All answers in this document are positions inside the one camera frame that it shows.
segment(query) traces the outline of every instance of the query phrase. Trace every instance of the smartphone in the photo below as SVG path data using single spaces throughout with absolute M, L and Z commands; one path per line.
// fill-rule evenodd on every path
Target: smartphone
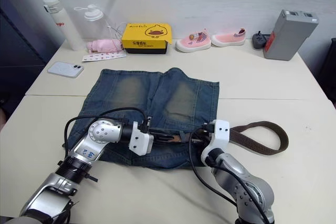
M 48 70 L 48 73 L 57 74 L 59 76 L 76 78 L 84 67 L 81 65 L 70 64 L 66 62 L 56 61 Z

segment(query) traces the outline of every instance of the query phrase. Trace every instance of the denim shorts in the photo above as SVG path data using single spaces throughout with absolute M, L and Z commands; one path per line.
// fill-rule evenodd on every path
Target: denim shorts
M 79 115 L 98 115 L 120 107 L 137 107 L 152 116 L 151 127 L 162 129 L 182 139 L 179 144 L 153 144 L 152 151 L 138 156 L 128 144 L 110 143 L 100 160 L 124 165 L 158 169 L 189 167 L 188 144 L 184 134 L 216 118 L 219 82 L 189 78 L 181 69 L 165 73 L 116 71 L 103 69 L 88 94 Z M 137 111 L 109 114 L 142 122 Z M 69 135 L 72 148 L 92 119 L 77 120 Z M 193 147 L 193 161 L 201 166 L 200 150 Z

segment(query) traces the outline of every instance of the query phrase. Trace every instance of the black strap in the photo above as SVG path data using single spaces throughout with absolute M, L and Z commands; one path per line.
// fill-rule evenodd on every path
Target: black strap
M 256 141 L 254 141 L 252 138 L 249 138 L 248 136 L 245 136 L 241 134 L 241 132 L 254 128 L 254 127 L 265 127 L 272 131 L 274 131 L 280 139 L 280 147 L 278 150 L 268 148 Z M 288 136 L 286 132 L 281 128 L 279 125 L 275 123 L 271 123 L 268 121 L 261 121 L 261 122 L 255 122 L 250 123 L 243 126 L 237 126 L 230 129 L 230 142 L 237 143 L 239 145 L 242 145 L 254 152 L 264 154 L 264 155 L 274 155 L 280 152 L 283 152 L 288 147 Z

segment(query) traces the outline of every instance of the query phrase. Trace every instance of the red label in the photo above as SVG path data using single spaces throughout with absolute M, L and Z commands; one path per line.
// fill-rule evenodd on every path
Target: red label
M 275 34 L 274 34 L 274 32 L 272 32 L 271 36 L 269 36 L 268 41 L 266 42 L 265 52 L 267 52 L 269 50 L 269 48 L 271 47 L 274 39 L 275 39 Z

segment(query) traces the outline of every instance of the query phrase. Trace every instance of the duck cartoon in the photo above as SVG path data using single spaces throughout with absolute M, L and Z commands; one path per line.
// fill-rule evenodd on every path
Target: duck cartoon
M 163 36 L 167 34 L 167 29 L 163 26 L 155 25 L 148 28 L 145 31 L 147 36 L 151 36 L 152 38 L 159 38 L 159 36 Z

